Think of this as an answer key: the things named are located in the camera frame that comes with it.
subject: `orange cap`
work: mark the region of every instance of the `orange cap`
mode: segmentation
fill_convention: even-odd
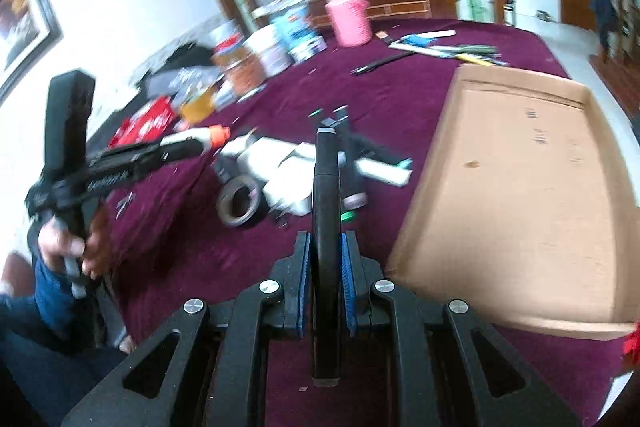
[[[209,127],[209,136],[211,140],[211,148],[219,149],[222,147],[231,136],[231,130],[229,127],[221,125],[212,125]]]

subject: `painting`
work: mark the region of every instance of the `painting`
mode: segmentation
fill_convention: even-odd
[[[61,36],[49,0],[0,0],[0,104]]]

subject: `standing person in blue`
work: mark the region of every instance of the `standing person in blue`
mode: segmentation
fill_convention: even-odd
[[[600,58],[603,62],[607,62],[609,58],[609,33],[616,31],[618,14],[611,0],[591,0],[590,9],[596,14],[598,36],[602,47]]]
[[[40,230],[41,258],[31,297],[0,296],[0,423],[59,426],[73,407],[126,355],[117,349],[82,350],[91,328],[89,299],[76,300],[64,276],[63,256],[82,262],[97,279],[111,263],[109,219],[104,208],[86,242],[49,221]]]

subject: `person's hand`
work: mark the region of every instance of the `person's hand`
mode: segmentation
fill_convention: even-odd
[[[54,217],[40,229],[38,246],[42,261],[50,270],[64,273],[63,257],[77,257],[82,262],[82,273],[91,279],[98,279],[111,266],[111,234],[106,209],[101,206],[96,212],[86,242],[68,230],[61,230]]]

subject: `roll of tape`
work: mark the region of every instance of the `roll of tape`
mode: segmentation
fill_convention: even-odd
[[[231,179],[220,191],[216,204],[222,222],[231,228],[250,228],[269,213],[262,187],[251,176],[243,174]]]

